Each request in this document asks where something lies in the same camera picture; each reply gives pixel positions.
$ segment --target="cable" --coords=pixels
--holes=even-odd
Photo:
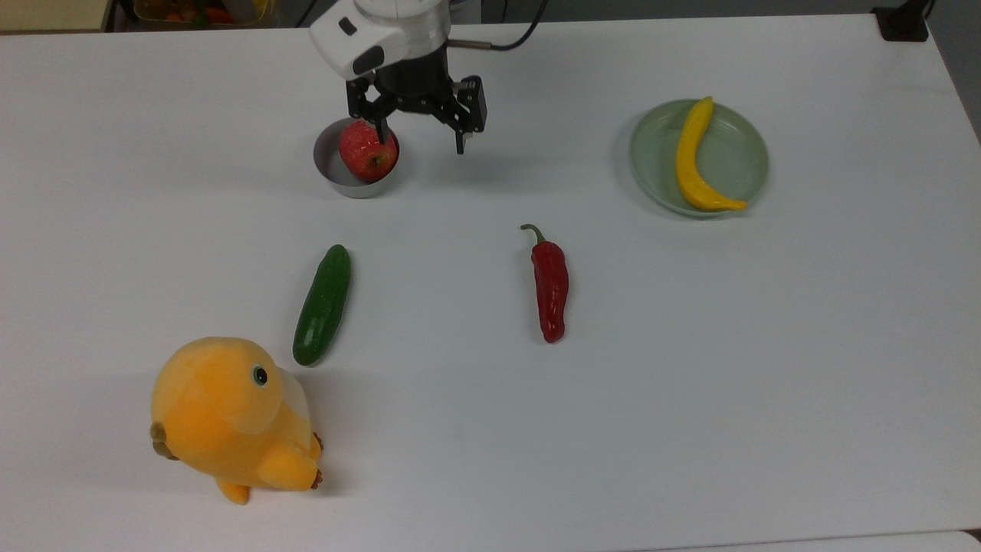
[[[317,0],[310,0],[310,5],[307,6],[306,11],[303,12],[303,16],[300,17],[300,21],[296,22],[296,28],[300,28],[300,26],[303,25],[303,22],[306,21],[307,17],[310,15],[310,11],[313,10],[313,6],[316,3],[317,3]]]
[[[517,40],[511,42],[510,44],[505,44],[503,46],[492,44],[490,46],[490,49],[494,50],[495,52],[506,52],[507,50],[513,50],[518,46],[524,44],[525,40],[528,40],[528,37],[532,35],[532,31],[535,30],[535,27],[539,25],[539,21],[542,20],[542,14],[545,13],[545,6],[547,5],[548,5],[548,0],[542,0],[542,4],[539,5],[539,11],[535,14],[535,18],[532,19],[532,25],[528,27],[528,30],[525,31],[524,36],[518,38]]]

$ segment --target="plush toy foot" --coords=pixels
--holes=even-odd
[[[310,439],[310,458],[317,462],[320,460],[320,455],[324,452],[324,441],[320,440],[320,435],[316,432],[313,433],[313,438]]]
[[[221,489],[225,498],[236,503],[238,506],[245,506],[245,503],[248,502],[249,488],[245,485],[236,485],[220,479],[215,479],[215,482],[218,483],[218,488]]]
[[[255,474],[268,486],[286,491],[305,491],[317,478],[317,463],[289,441],[278,441],[266,450]]]

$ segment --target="pepper stem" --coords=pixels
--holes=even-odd
[[[534,224],[522,224],[521,225],[521,229],[522,230],[531,230],[532,232],[534,232],[535,233],[535,236],[539,240],[539,244],[541,244],[542,242],[545,241],[545,236],[542,235],[542,231],[539,230],[539,228],[537,226],[535,226]]]

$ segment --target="fruit basket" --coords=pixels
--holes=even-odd
[[[234,20],[220,0],[136,0],[133,8],[147,30],[272,28],[277,25],[276,0],[258,0],[254,21]]]

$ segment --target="plush toy eye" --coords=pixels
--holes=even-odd
[[[266,383],[269,381],[269,374],[266,373],[266,368],[260,366],[259,364],[253,366],[252,381],[259,387],[266,387]]]

